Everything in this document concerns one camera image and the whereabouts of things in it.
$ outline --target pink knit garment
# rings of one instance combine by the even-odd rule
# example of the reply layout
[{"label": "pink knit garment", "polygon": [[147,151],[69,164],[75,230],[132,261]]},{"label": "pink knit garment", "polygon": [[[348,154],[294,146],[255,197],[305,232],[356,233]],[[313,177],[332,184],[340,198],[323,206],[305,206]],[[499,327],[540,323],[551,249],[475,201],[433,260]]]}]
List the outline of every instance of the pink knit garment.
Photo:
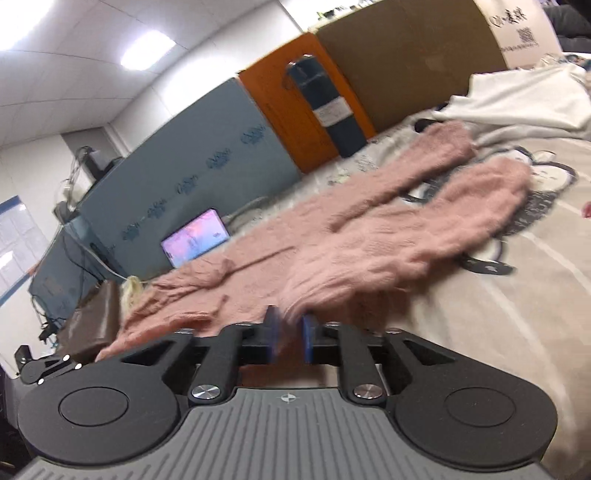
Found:
[{"label": "pink knit garment", "polygon": [[156,279],[98,359],[183,327],[206,336],[261,321],[268,305],[279,305],[292,324],[316,308],[330,317],[354,294],[426,275],[434,260],[498,231],[525,199],[529,167],[495,158],[455,174],[426,207],[385,205],[474,153],[460,122],[432,125],[380,170],[353,176]]}]

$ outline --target brown leather item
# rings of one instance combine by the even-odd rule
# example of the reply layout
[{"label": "brown leather item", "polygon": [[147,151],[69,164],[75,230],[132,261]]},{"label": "brown leather item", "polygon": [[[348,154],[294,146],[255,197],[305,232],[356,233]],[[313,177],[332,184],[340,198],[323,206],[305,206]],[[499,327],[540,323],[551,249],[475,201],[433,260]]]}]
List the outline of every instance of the brown leather item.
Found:
[{"label": "brown leather item", "polygon": [[57,334],[59,355],[87,364],[119,331],[119,286],[113,280],[93,288]]}]

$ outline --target brown box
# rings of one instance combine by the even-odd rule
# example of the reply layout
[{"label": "brown box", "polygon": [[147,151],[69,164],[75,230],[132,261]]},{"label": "brown box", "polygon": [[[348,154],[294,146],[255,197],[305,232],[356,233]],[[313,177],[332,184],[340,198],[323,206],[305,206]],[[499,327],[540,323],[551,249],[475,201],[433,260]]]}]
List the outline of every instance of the brown box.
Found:
[{"label": "brown box", "polygon": [[465,95],[473,73],[506,70],[473,0],[381,0],[316,36],[378,132]]},{"label": "brown box", "polygon": [[239,73],[242,84],[267,117],[298,168],[308,173],[339,155],[285,68],[305,54],[316,56],[339,93],[347,100],[366,138],[376,134],[353,90],[318,39],[305,33]]}]

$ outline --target ceiling light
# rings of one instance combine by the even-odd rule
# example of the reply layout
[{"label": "ceiling light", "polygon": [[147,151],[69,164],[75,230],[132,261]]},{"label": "ceiling light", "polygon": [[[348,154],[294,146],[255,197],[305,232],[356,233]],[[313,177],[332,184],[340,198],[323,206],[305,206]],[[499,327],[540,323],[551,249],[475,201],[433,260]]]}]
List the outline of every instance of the ceiling light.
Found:
[{"label": "ceiling light", "polygon": [[0,257],[0,268],[6,267],[12,261],[12,251]]},{"label": "ceiling light", "polygon": [[0,50],[9,50],[49,12],[54,0],[0,0]]},{"label": "ceiling light", "polygon": [[121,58],[121,65],[129,70],[149,69],[175,45],[176,43],[163,33],[149,31],[127,49]]}]

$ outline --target bottle label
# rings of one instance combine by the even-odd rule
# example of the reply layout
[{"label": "bottle label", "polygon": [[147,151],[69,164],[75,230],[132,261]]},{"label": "bottle label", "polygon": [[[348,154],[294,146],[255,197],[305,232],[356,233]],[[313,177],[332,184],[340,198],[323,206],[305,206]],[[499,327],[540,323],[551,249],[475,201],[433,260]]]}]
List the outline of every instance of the bottle label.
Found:
[{"label": "bottle label", "polygon": [[332,125],[353,115],[353,110],[343,97],[337,97],[313,112],[324,128],[332,127]]}]

